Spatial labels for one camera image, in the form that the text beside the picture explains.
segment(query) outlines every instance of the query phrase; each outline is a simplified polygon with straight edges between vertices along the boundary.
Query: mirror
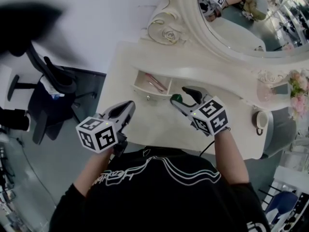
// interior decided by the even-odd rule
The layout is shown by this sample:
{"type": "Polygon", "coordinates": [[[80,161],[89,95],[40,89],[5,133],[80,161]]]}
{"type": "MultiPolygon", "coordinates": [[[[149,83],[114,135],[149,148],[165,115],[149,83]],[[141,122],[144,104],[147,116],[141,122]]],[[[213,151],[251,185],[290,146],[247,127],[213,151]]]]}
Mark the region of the mirror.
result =
{"type": "Polygon", "coordinates": [[[279,52],[309,42],[309,0],[198,0],[198,4],[208,28],[230,48],[279,52]]]}

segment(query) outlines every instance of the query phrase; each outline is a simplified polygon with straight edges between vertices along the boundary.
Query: sleeve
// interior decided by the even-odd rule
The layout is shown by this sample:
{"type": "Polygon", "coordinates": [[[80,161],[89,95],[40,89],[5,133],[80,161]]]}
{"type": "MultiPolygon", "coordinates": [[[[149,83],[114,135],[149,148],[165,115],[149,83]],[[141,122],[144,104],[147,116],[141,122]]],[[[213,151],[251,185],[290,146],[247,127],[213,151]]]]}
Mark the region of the sleeve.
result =
{"type": "Polygon", "coordinates": [[[78,231],[82,226],[82,206],[85,197],[74,185],[61,197],[50,221],[49,231],[78,231]]]}
{"type": "Polygon", "coordinates": [[[247,221],[248,231],[270,232],[261,202],[257,197],[252,184],[236,184],[232,185],[231,188],[247,221]]]}

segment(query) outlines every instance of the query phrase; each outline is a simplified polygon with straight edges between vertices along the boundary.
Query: black t-shirt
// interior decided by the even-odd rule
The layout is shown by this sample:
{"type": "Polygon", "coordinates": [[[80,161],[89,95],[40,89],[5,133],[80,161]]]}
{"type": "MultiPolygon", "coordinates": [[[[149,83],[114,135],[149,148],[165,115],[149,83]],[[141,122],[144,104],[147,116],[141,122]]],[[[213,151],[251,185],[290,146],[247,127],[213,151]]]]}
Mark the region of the black t-shirt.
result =
{"type": "Polygon", "coordinates": [[[72,185],[50,231],[270,231],[252,186],[229,185],[207,160],[145,149],[113,160],[87,197],[72,185]]]}

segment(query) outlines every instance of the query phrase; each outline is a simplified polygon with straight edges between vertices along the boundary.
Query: green object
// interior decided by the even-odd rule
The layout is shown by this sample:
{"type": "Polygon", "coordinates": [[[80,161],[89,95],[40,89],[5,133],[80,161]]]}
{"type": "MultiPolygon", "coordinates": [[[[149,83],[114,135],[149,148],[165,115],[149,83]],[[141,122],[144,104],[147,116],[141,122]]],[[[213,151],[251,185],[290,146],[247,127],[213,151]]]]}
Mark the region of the green object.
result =
{"type": "Polygon", "coordinates": [[[182,102],[182,101],[183,101],[182,95],[180,95],[180,94],[174,94],[174,95],[172,95],[172,97],[170,98],[170,101],[182,102]]]}

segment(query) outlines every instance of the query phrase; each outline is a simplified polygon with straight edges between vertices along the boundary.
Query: chair armrest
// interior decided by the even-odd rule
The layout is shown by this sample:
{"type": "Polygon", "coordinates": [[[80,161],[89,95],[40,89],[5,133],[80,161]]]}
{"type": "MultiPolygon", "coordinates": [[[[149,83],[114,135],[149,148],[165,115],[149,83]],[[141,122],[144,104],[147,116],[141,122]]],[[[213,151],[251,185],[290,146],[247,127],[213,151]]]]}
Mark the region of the chair armrest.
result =
{"type": "Polygon", "coordinates": [[[37,124],[34,129],[34,134],[32,137],[32,140],[35,144],[39,145],[41,144],[43,137],[46,132],[46,127],[47,127],[47,119],[48,116],[44,110],[41,111],[40,117],[37,120],[37,124]]]}

